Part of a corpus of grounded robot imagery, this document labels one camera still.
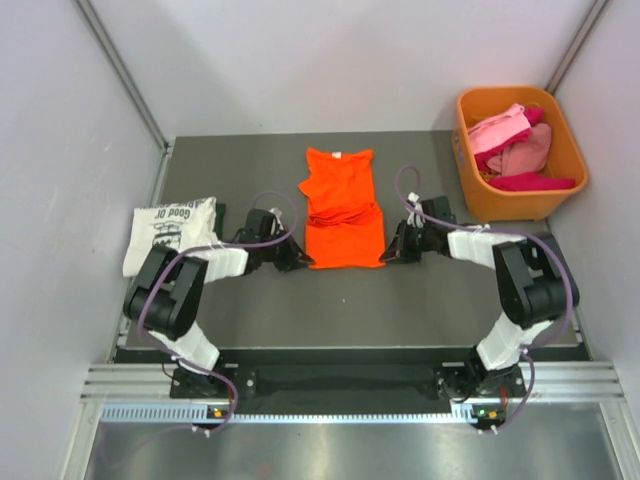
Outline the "orange t-shirt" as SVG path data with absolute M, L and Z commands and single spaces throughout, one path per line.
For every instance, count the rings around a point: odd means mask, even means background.
M 376 200 L 374 152 L 306 151 L 309 177 L 299 184 L 307 199 L 305 250 L 316 270 L 381 268 L 384 214 Z

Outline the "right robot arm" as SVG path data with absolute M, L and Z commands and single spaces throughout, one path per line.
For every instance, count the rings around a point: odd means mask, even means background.
M 536 337 L 578 306 L 578 286 L 555 237 L 516 234 L 490 226 L 459 225 L 445 196 L 410 193 L 409 216 L 398 224 L 384 263 L 418 263 L 435 252 L 494 271 L 501 313 L 465 361 L 464 378 L 476 394 L 498 389 Z

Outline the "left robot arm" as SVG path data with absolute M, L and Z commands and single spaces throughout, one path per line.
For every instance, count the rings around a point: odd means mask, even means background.
M 192 384 L 205 396 L 226 387 L 220 358 L 196 321 L 207 283 L 253 273 L 271 263 L 283 273 L 309 268 L 314 259 L 298 245 L 281 221 L 281 213 L 251 209 L 232 243 L 201 242 L 184 253 L 153 246 L 129 288 L 123 313 L 139 333 L 193 372 Z

